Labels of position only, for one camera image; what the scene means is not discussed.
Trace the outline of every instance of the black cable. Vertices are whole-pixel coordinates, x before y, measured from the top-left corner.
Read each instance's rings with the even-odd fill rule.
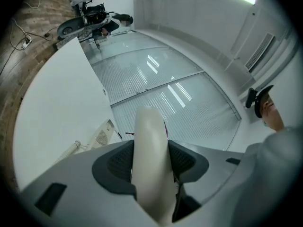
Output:
[[[9,41],[10,42],[10,45],[15,49],[15,50],[17,50],[17,51],[22,51],[23,49],[18,49],[17,47],[15,47],[15,46],[13,46],[13,44],[11,43],[11,41]]]
[[[24,40],[24,39],[25,39],[25,38],[22,38],[22,39],[18,42],[18,44],[17,44],[16,46],[18,46],[18,45],[22,42],[22,40]],[[16,50],[16,48],[14,47],[13,51],[12,51],[11,54],[9,55],[8,60],[5,62],[4,66],[3,66],[2,69],[1,69],[0,76],[1,76],[1,74],[2,74],[2,72],[3,72],[3,70],[4,70],[4,68],[5,68],[6,64],[8,63],[8,61],[9,61],[11,55],[13,54],[13,52],[14,52],[15,50]]]
[[[52,31],[53,29],[55,29],[55,28],[57,28],[57,27],[59,27],[60,25],[58,25],[58,26],[56,26],[56,27],[54,27],[54,28],[51,28],[49,31],[47,31],[45,34],[47,34],[47,33],[49,33],[50,31]]]
[[[52,41],[52,39],[53,39],[53,37],[52,37],[50,40],[48,40],[48,39],[46,39],[45,37],[43,37],[41,35],[37,35],[37,34],[31,33],[31,32],[26,32],[26,33],[29,34],[29,35],[35,35],[35,36],[41,37],[42,39],[45,39],[47,41]]]
[[[87,37],[89,37],[89,36],[90,36],[90,34],[91,34],[91,33],[92,33],[92,32],[89,32],[89,35],[87,35],[86,37],[84,37],[84,38],[80,39],[79,37],[80,37],[81,35],[84,35],[84,33],[83,33],[83,34],[79,35],[78,39],[79,39],[79,40],[85,40]]]

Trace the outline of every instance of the person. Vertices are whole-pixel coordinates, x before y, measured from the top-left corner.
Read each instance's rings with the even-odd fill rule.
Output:
[[[102,26],[101,28],[101,34],[106,37],[111,34],[112,31],[118,29],[120,25],[123,26],[130,26],[134,22],[134,19],[132,16],[128,14],[115,14],[112,16],[112,20]]]
[[[264,123],[276,132],[284,128],[280,113],[268,94],[273,85],[263,89],[255,99],[255,114]]]

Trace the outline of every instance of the floor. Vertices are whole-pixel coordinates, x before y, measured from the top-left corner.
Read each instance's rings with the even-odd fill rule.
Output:
[[[32,7],[38,5],[38,0],[26,2]],[[37,9],[24,3],[14,19],[24,31],[43,36],[50,29],[75,16],[76,12],[70,6],[69,0],[40,0]],[[12,23],[8,25],[6,36],[0,42],[0,71],[14,50],[9,42],[11,30]],[[51,41],[31,35],[32,43],[25,50],[15,50],[0,75],[0,167],[8,187],[15,192],[18,187],[12,161],[14,125],[27,88],[45,62],[55,53],[53,44],[57,41],[56,28],[51,33],[53,39],[52,35],[47,38]],[[16,45],[22,37],[23,32],[13,24],[12,43]]]
[[[226,150],[240,124],[226,96],[191,60],[140,32],[107,38],[86,51],[107,90],[122,140],[133,140],[137,108],[158,108],[168,138]]]

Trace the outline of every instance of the white wall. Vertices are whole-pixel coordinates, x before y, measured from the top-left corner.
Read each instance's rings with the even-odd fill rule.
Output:
[[[13,161],[20,190],[75,140],[87,145],[106,119],[116,125],[103,90],[77,38],[41,68],[23,98],[15,124]]]
[[[117,12],[119,14],[129,14],[134,17],[134,0],[93,0],[88,6],[96,6],[104,3],[104,7],[107,11]],[[119,31],[129,30],[129,27],[120,27],[115,30],[114,33]]]
[[[274,0],[257,0],[255,6],[242,0],[134,0],[134,8],[139,21],[136,28],[158,29],[182,38],[224,69],[240,56],[226,71],[239,94],[255,83],[244,65],[266,33],[280,43],[290,27]]]

